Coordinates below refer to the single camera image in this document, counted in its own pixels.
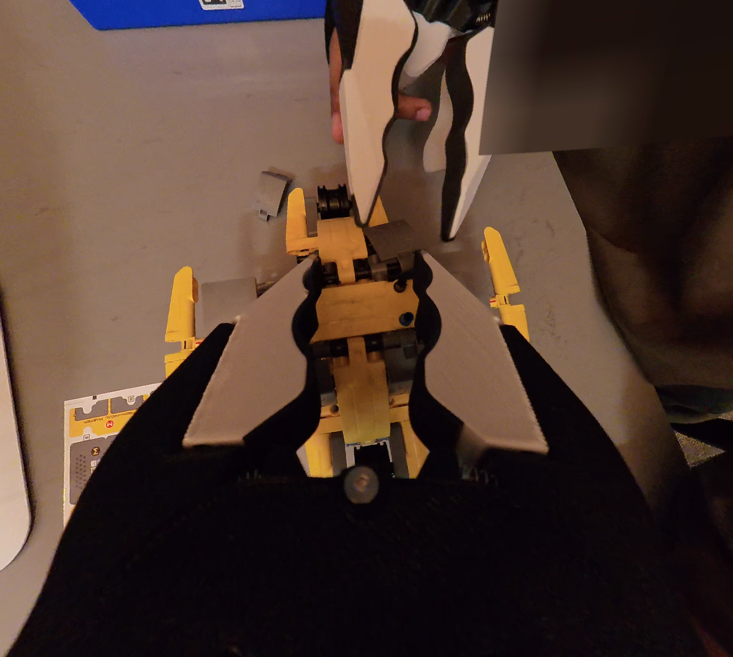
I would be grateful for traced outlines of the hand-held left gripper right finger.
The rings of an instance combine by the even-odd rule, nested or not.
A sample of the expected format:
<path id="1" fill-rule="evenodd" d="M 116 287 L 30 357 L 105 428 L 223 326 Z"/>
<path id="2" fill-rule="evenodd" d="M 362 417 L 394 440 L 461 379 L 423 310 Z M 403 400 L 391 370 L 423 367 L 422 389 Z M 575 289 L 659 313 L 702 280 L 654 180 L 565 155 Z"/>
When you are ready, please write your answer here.
<path id="1" fill-rule="evenodd" d="M 423 349 L 409 415 L 429 461 L 445 454 L 467 471 L 488 450 L 547 454 L 496 317 L 424 251 L 415 254 L 413 289 Z"/>

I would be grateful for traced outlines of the yellow grey sticker sheet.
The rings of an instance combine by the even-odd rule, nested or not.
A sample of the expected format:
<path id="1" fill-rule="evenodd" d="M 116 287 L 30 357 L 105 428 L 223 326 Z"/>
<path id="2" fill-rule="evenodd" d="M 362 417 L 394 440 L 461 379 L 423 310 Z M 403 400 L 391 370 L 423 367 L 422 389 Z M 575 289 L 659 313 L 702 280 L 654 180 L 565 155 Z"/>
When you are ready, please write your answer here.
<path id="1" fill-rule="evenodd" d="M 159 383 L 65 401 L 64 524 L 115 436 L 157 387 Z"/>

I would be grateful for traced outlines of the white book stand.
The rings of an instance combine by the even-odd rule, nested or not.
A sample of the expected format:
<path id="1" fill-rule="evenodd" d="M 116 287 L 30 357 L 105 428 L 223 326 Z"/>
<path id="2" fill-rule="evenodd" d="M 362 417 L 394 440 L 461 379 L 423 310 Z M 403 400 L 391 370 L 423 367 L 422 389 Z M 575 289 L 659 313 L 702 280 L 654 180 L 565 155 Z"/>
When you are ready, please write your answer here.
<path id="1" fill-rule="evenodd" d="M 31 509 L 24 473 L 13 387 L 1 330 L 1 570 L 23 549 L 31 529 Z"/>

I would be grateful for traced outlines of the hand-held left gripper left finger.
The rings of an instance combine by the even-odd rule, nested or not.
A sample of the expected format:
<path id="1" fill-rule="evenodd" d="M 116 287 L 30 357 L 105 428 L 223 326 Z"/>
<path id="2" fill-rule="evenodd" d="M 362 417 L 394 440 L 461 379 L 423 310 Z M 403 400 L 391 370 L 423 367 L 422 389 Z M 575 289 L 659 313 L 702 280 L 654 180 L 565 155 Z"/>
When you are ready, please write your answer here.
<path id="1" fill-rule="evenodd" d="M 311 255 L 243 310 L 186 431 L 185 447 L 242 442 L 304 391 L 320 294 L 321 263 Z"/>

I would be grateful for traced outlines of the person's brown clothing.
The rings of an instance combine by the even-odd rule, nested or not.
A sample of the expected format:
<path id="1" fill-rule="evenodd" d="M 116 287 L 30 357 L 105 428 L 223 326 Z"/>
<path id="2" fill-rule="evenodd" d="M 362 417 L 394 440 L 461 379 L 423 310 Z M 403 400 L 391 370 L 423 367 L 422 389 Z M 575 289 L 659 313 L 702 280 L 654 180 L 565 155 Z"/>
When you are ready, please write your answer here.
<path id="1" fill-rule="evenodd" d="M 609 314 L 665 409 L 731 412 L 732 138 L 554 157 Z"/>

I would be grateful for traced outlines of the small grey curved panel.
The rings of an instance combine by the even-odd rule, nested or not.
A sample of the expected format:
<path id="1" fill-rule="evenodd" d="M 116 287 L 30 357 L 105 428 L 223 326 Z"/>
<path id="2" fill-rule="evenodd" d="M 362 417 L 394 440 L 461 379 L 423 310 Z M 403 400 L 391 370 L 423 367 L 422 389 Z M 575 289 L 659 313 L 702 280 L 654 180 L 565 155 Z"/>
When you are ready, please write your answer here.
<path id="1" fill-rule="evenodd" d="M 405 220 L 365 227 L 363 233 L 382 262 L 420 249 L 413 228 Z"/>
<path id="2" fill-rule="evenodd" d="M 260 220 L 277 217 L 291 182 L 290 176 L 272 170 L 260 173 L 252 198 L 252 208 Z"/>

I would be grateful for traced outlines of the yellow black toy tracked vehicle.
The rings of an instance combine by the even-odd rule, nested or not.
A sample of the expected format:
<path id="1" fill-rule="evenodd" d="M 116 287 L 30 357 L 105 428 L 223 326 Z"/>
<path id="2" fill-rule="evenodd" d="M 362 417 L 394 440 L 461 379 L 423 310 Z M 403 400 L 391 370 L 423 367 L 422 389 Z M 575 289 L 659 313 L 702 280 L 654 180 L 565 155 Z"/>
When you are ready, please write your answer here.
<path id="1" fill-rule="evenodd" d="M 528 338 L 522 306 L 508 296 L 518 284 L 500 234 L 487 228 L 482 244 L 501 314 L 500 331 L 513 326 Z M 427 449 L 410 422 L 409 399 L 423 344 L 415 328 L 418 297 L 413 289 L 415 254 L 379 260 L 350 208 L 344 186 L 321 187 L 318 197 L 301 189 L 289 194 L 286 250 L 298 264 L 316 255 L 321 264 L 317 330 L 307 352 L 307 381 L 316 382 L 320 405 L 296 430 L 315 431 L 301 454 L 312 477 L 337 477 L 355 464 L 386 461 L 394 476 L 415 478 Z M 236 322 L 247 307 L 243 282 L 202 287 L 209 327 Z"/>

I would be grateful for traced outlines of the person's right hand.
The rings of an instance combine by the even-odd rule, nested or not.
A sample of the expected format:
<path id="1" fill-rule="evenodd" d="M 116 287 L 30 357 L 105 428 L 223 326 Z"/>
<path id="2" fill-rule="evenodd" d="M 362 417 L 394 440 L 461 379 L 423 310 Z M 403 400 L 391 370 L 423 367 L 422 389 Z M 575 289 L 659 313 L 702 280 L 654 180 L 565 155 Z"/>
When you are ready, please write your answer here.
<path id="1" fill-rule="evenodd" d="M 340 84 L 343 76 L 342 54 L 336 29 L 325 29 L 326 51 L 328 57 L 328 83 L 331 102 L 331 131 L 337 144 L 344 144 L 342 112 L 340 105 Z M 399 93 L 397 118 L 411 121 L 427 121 L 433 111 L 429 100 Z"/>

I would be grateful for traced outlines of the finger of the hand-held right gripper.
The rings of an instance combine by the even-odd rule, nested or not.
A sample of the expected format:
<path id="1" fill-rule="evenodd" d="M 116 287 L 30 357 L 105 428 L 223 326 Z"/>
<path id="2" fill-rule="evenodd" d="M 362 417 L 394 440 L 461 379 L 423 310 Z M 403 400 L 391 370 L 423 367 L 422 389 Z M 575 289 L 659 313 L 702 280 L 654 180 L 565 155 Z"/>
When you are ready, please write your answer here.
<path id="1" fill-rule="evenodd" d="M 446 175 L 441 237 L 453 240 L 471 206 L 490 155 L 480 155 L 481 126 L 492 49 L 492 30 L 464 37 L 446 65 L 452 125 L 445 141 Z"/>
<path id="2" fill-rule="evenodd" d="M 340 84 L 348 185 L 366 226 L 386 172 L 385 139 L 397 111 L 399 75 L 417 40 L 404 0 L 363 0 L 352 66 Z"/>

